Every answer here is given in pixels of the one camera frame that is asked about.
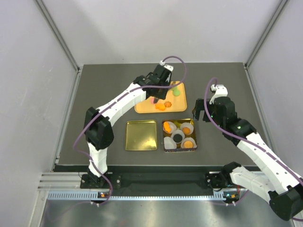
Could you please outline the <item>metal tongs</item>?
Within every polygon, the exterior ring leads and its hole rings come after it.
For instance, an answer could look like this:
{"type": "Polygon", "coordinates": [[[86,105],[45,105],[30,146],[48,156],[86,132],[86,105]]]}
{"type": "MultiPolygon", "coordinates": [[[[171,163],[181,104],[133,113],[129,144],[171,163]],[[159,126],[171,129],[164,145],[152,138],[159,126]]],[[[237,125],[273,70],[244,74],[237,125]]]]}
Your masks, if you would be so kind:
{"type": "MultiPolygon", "coordinates": [[[[170,84],[170,86],[173,86],[173,85],[175,85],[175,84],[176,84],[176,81],[172,81],[171,84],[170,84]]],[[[155,101],[155,104],[158,103],[158,102],[160,101],[160,99],[159,99],[159,98],[156,98],[156,97],[154,97],[153,99],[154,99],[154,101],[155,101]]]]}

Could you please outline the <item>chocolate chip cookie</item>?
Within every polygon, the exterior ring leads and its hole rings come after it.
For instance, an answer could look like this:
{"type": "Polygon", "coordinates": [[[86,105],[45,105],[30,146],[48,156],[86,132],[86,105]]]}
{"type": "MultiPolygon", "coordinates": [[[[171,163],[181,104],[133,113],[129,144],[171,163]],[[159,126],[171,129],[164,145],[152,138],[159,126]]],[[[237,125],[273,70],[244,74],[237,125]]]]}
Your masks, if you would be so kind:
{"type": "Polygon", "coordinates": [[[186,135],[189,135],[191,133],[191,130],[189,128],[187,128],[187,127],[183,128],[182,131],[186,135]]]}

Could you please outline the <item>round dotted biscuit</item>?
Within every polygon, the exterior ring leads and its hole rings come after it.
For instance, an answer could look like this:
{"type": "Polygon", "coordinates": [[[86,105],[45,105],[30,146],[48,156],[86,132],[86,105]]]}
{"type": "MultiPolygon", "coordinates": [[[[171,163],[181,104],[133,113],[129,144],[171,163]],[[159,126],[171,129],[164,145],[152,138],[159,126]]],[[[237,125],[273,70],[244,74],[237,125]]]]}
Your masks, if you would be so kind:
{"type": "Polygon", "coordinates": [[[194,147],[194,144],[192,141],[187,140],[184,142],[184,148],[193,148],[193,147],[194,147]]]}

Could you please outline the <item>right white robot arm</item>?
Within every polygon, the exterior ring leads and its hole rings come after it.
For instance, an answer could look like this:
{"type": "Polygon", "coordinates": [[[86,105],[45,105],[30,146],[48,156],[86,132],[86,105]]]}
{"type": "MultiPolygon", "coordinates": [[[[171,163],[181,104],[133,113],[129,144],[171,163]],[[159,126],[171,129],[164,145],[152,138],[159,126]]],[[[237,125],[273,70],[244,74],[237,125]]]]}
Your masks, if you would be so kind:
{"type": "Polygon", "coordinates": [[[244,166],[231,162],[215,176],[207,174],[211,187],[242,186],[265,200],[283,220],[294,219],[303,210],[303,178],[286,166],[265,144],[250,122],[239,118],[229,97],[197,99],[192,111],[195,120],[213,123],[239,150],[261,170],[258,176],[244,166]]]}

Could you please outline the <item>gold cookie tin box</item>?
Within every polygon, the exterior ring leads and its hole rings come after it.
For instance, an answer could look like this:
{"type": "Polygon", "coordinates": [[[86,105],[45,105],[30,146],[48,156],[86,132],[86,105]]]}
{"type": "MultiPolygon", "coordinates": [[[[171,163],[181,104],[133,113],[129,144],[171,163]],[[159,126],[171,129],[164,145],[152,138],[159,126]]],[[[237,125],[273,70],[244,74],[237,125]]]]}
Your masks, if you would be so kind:
{"type": "MultiPolygon", "coordinates": [[[[164,137],[171,137],[172,134],[168,134],[166,132],[163,131],[163,123],[165,121],[170,121],[170,122],[173,122],[177,129],[180,129],[180,125],[184,122],[189,122],[191,123],[193,126],[194,126],[194,121],[193,119],[175,119],[175,120],[163,120],[162,121],[162,134],[163,134],[163,139],[164,137]]],[[[191,135],[185,135],[185,138],[188,138],[188,137],[191,137],[195,140],[197,146],[198,146],[198,142],[197,142],[197,138],[196,138],[196,130],[195,130],[195,126],[194,126],[194,131],[191,135]]],[[[197,147],[196,148],[192,148],[192,149],[184,149],[184,148],[181,148],[181,143],[177,144],[177,148],[176,149],[170,149],[170,150],[167,150],[164,148],[164,152],[166,153],[182,153],[182,152],[194,152],[196,151],[197,147]]]]}

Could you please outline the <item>black sandwich cookie bottom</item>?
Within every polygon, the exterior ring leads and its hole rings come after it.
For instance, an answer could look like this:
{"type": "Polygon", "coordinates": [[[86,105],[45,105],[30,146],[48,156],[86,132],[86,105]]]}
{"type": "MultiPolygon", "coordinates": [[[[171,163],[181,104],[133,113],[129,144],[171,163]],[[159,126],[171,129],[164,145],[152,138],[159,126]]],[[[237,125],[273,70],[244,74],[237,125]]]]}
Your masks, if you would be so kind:
{"type": "Polygon", "coordinates": [[[175,134],[173,136],[173,140],[176,142],[176,143],[180,143],[182,140],[183,140],[183,137],[181,134],[175,134]]]}

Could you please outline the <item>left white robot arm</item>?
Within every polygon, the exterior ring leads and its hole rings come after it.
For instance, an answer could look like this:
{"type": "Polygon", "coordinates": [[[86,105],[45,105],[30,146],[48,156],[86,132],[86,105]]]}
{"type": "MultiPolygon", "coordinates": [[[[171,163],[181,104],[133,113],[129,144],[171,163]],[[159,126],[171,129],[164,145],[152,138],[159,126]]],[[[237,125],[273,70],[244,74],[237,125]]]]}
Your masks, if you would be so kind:
{"type": "Polygon", "coordinates": [[[90,155],[88,174],[96,187],[103,187],[107,183],[107,148],[114,140],[112,127],[139,102],[151,96],[165,99],[173,69],[173,66],[159,64],[147,76],[138,76],[125,91],[106,105],[87,110],[84,129],[90,155]]]}

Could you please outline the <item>gold tin lid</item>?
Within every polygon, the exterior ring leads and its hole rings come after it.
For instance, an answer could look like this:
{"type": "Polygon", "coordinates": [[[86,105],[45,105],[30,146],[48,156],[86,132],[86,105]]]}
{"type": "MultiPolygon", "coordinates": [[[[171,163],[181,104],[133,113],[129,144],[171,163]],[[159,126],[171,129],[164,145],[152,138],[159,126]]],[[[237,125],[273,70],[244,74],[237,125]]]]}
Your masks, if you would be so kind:
{"type": "Polygon", "coordinates": [[[126,151],[152,151],[156,149],[157,123],[155,120],[137,120],[126,123],[126,151]]]}

